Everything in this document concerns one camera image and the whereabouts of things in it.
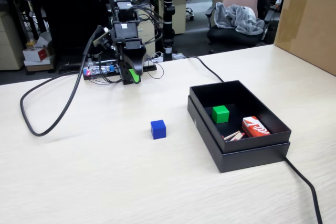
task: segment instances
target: small red and white box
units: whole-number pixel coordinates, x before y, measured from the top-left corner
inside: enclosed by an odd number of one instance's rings
[[[42,61],[47,58],[44,48],[27,48],[23,50],[23,55],[27,61]]]
[[[249,137],[266,136],[270,134],[255,116],[243,118],[242,128]]]

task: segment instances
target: black box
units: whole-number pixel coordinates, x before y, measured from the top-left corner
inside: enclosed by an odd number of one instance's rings
[[[230,111],[228,123],[212,119],[212,107],[220,105]],[[283,161],[287,155],[291,130],[239,81],[190,87],[188,112],[221,173]],[[256,116],[271,134],[225,142],[222,136],[243,132],[248,116]]]

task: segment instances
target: white table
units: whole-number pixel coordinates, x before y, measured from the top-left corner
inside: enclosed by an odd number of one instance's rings
[[[288,158],[314,184],[324,224],[334,223],[336,77],[275,46],[202,59],[292,129]],[[0,86],[0,223],[316,223],[310,189],[284,162],[218,172],[187,111],[189,87],[218,80],[196,59],[162,67],[162,79],[145,73],[139,85],[81,81],[41,138],[28,131],[19,100],[42,80]],[[38,132],[75,78],[27,97]],[[167,138],[153,140],[150,122],[160,119]]]

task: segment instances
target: white box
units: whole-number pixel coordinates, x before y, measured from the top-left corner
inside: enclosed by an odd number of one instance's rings
[[[44,48],[27,48],[23,50],[23,55],[27,61],[42,61],[47,58]]]
[[[54,60],[54,56],[52,55],[52,56],[45,58],[42,61],[25,60],[24,63],[25,63],[25,66],[49,65],[49,64],[52,64],[53,60]]]

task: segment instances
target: black pole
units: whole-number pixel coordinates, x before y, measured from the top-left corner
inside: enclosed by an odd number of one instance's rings
[[[175,14],[175,6],[173,5],[173,0],[163,0],[164,10],[163,10],[163,48],[164,56],[163,61],[172,60],[174,35],[173,30],[173,15]]]

